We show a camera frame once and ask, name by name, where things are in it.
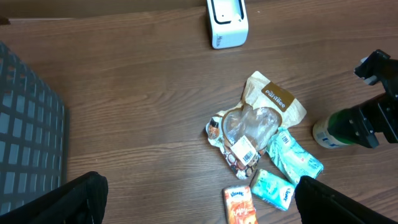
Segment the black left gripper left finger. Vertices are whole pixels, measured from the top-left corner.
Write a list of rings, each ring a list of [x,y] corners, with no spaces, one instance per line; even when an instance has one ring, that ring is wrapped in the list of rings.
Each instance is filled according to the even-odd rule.
[[[1,215],[1,224],[102,224],[107,197],[107,178],[95,171],[87,172],[55,190]]]

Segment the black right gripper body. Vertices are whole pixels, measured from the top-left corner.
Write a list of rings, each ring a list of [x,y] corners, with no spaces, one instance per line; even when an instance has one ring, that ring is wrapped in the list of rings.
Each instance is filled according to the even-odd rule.
[[[397,142],[397,60],[380,49],[361,60],[354,74],[370,86],[381,83],[384,93],[363,103],[364,115],[376,133]]]

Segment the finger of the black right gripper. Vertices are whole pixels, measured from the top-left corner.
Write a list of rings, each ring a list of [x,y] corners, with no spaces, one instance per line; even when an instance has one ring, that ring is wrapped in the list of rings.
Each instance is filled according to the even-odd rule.
[[[378,113],[377,103],[363,103],[340,110],[332,114],[327,131],[344,144],[374,149],[379,145],[374,129]]]

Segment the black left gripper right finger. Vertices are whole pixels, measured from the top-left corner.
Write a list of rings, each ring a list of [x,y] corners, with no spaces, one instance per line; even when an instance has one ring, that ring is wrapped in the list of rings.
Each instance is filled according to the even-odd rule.
[[[295,201],[302,224],[397,224],[307,175],[295,188]]]

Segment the green lid jar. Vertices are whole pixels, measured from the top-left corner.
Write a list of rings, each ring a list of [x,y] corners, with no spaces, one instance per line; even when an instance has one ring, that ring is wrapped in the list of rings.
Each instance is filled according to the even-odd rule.
[[[348,109],[318,120],[313,125],[312,134],[319,145],[328,149],[353,145],[353,127],[349,122]]]

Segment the light green tissue pack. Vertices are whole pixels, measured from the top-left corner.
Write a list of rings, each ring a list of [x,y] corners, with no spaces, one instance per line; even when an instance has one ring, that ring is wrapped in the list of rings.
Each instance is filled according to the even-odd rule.
[[[279,127],[277,133],[271,137],[266,151],[274,165],[295,186],[302,176],[316,179],[324,169],[323,164],[282,127]]]

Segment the teal tissue pack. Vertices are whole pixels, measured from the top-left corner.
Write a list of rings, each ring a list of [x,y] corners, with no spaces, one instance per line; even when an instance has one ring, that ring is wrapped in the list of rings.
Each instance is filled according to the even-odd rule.
[[[251,193],[279,210],[289,209],[295,186],[264,169],[256,171],[250,184]]]

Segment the orange tissue pack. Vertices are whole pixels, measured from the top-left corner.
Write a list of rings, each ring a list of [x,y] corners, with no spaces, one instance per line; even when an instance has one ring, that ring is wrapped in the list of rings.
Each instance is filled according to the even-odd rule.
[[[228,224],[258,224],[249,186],[223,189],[223,200]]]

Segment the beige brown snack pouch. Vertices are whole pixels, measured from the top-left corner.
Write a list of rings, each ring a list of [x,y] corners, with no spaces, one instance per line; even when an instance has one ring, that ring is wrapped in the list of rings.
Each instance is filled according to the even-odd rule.
[[[247,79],[241,101],[212,116],[205,131],[235,176],[245,180],[256,171],[278,129],[299,124],[306,114],[290,92],[256,71]]]

